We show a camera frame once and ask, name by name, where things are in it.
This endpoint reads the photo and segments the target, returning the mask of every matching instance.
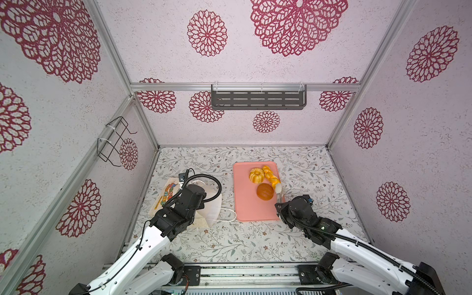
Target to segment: patterned wall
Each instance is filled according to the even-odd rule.
[[[420,1],[334,157],[375,243],[470,292],[472,3]]]
[[[209,92],[138,93],[159,144],[168,145],[323,144],[342,113],[322,108],[328,96],[329,105],[344,107],[351,93],[308,92],[307,106],[291,111],[213,110]]]
[[[355,83],[398,4],[389,1],[99,0],[135,82]],[[324,144],[350,93],[303,111],[213,111],[205,92],[138,94],[160,144]]]
[[[81,1],[0,0],[0,22],[1,276],[126,92]],[[139,191],[153,150],[135,121],[139,133],[115,159],[129,186],[110,188],[113,171],[91,174],[54,230],[60,239],[40,250],[16,294],[65,294],[61,282],[90,279],[112,261],[125,230],[110,223],[128,222],[135,199],[127,189]],[[79,265],[78,255],[94,260]],[[58,285],[61,292],[44,291]]]

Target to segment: wire rack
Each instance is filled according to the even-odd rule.
[[[124,128],[123,128],[123,130],[119,133],[119,132],[117,131],[117,129],[118,129],[119,126],[121,126],[121,125],[122,125]],[[113,143],[113,142],[110,141],[111,135],[110,135],[108,138],[97,138],[97,156],[99,156],[100,159],[102,159],[104,162],[110,162],[110,163],[111,163],[113,166],[115,166],[115,167],[121,167],[121,165],[115,165],[115,164],[113,164],[113,162],[112,162],[111,159],[110,159],[110,156],[111,156],[111,154],[113,153],[113,151],[116,151],[116,152],[118,153],[118,155],[120,155],[120,152],[116,149],[116,145],[120,142],[120,140],[121,140],[122,142],[125,141],[125,140],[123,139],[123,137],[122,137],[122,136],[123,136],[123,133],[124,133],[125,131],[127,131],[129,134],[136,134],[136,133],[137,133],[137,131],[136,131],[136,132],[131,132],[131,131],[129,131],[128,125],[129,125],[128,122],[127,122],[127,121],[125,120],[125,118],[123,118],[122,116],[117,117],[117,118],[111,120],[107,125],[105,125],[106,127],[109,127],[109,128],[111,128],[111,129],[113,129],[113,133],[112,133],[111,135],[116,134],[116,135],[118,135],[118,138],[117,138],[117,140],[115,141],[115,143]],[[102,142],[105,142],[105,144],[100,148],[100,144],[101,144]],[[105,147],[107,147],[108,145],[111,146],[111,150],[110,150],[110,152],[109,152],[108,155],[107,155],[107,154],[104,154],[104,153],[103,153],[103,150],[104,150]]]

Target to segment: black cable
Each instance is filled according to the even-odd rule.
[[[89,294],[90,292],[93,292],[93,291],[96,291],[96,290],[100,289],[100,288],[103,287],[104,285],[108,284],[108,282],[111,282],[111,281],[113,280],[113,278],[116,277],[117,274],[119,274],[119,272],[120,272],[123,268],[125,268],[125,266],[128,264],[128,262],[130,262],[131,259],[133,258],[133,256],[136,254],[136,252],[138,252],[138,250],[141,249],[141,243],[143,242],[143,238],[144,238],[144,229],[146,228],[146,222],[148,222],[148,221],[151,221],[151,220],[146,220],[146,221],[144,222],[144,225],[143,225],[143,233],[141,234],[141,241],[139,241],[139,245],[138,245],[138,247],[136,248],[135,252],[133,253],[133,255],[131,255],[131,257],[128,259],[128,261],[126,261],[126,263],[116,272],[116,274],[114,274],[113,277],[109,278],[103,285],[98,286],[98,287],[96,287],[95,289],[89,290],[89,291],[87,291],[87,292],[85,292],[85,293],[79,293],[79,294],[75,294],[75,295],[85,295],[85,294]]]
[[[342,240],[346,240],[348,242],[351,242],[351,243],[354,243],[356,244],[357,246],[360,246],[362,248],[365,248],[369,251],[371,251],[372,253],[382,257],[383,259],[387,260],[388,262],[392,263],[394,266],[398,267],[400,270],[406,272],[407,274],[411,275],[413,278],[417,279],[418,281],[420,281],[424,286],[426,286],[431,292],[433,292],[434,294],[436,295],[442,295],[438,290],[436,290],[436,288],[431,285],[428,281],[426,281],[425,279],[423,279],[422,277],[420,277],[419,275],[417,275],[416,273],[414,273],[413,271],[411,271],[409,268],[401,265],[399,262],[397,262],[396,260],[394,260],[393,258],[390,258],[388,257],[387,255],[385,255],[384,253],[380,252],[379,250],[371,247],[370,245],[368,244],[365,244],[365,243],[362,243],[362,242],[359,242],[358,240],[356,239],[353,239],[353,238],[349,238],[347,236],[343,236],[343,235],[338,235],[338,234],[332,234],[332,233],[328,233],[322,229],[319,229],[319,228],[314,228],[314,227],[311,227],[311,226],[308,226],[300,221],[298,221],[293,215],[292,215],[292,212],[291,210],[288,210],[288,214],[290,215],[290,217],[292,218],[293,222],[304,227],[304,228],[308,228],[308,229],[311,229],[311,230],[314,230],[316,231],[317,233],[320,233],[320,234],[323,234],[325,236],[332,236],[332,237],[337,237],[337,238],[340,238]]]
[[[191,180],[193,180],[195,178],[199,178],[199,177],[209,178],[209,179],[213,180],[214,182],[216,182],[216,184],[218,185],[218,192],[216,193],[216,195],[214,195],[210,199],[203,199],[202,202],[206,203],[206,202],[210,202],[210,201],[213,201],[214,199],[216,199],[219,196],[219,194],[221,193],[222,186],[221,186],[221,182],[216,177],[214,177],[212,175],[208,175],[208,174],[195,174],[195,175],[192,175],[189,178],[187,178],[186,181],[182,184],[182,188],[186,187],[187,184]],[[177,198],[182,193],[182,188],[177,192],[177,194],[175,194],[172,198],[167,200],[167,202],[164,204],[165,207],[172,206],[176,202]]]
[[[336,286],[330,286],[330,287],[319,287],[319,288],[299,287],[299,288],[295,289],[295,293],[297,293],[297,295],[304,295],[304,294],[300,293],[300,291],[323,292],[323,291],[338,290],[338,289],[341,289],[341,288],[344,288],[344,287],[349,287],[349,286],[352,286],[352,285],[348,284],[348,283],[342,283],[342,284],[339,284],[339,285],[336,285]]]

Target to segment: pink cutting board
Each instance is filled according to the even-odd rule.
[[[274,192],[272,199],[264,201],[257,196],[256,190],[259,184],[252,183],[249,180],[249,173],[252,168],[262,168],[264,165],[270,167],[278,179],[277,165],[274,162],[241,162],[233,166],[235,182],[235,208],[237,220],[245,221],[264,221],[278,220],[275,203],[277,203],[277,194]]]

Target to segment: zip tie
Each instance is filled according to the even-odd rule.
[[[109,144],[113,145],[113,144],[111,143],[111,141],[109,141],[109,140],[108,140],[108,139],[106,139],[106,138],[101,138],[101,137],[100,137],[99,139],[106,140],[106,141],[108,141],[108,143],[109,143]]]

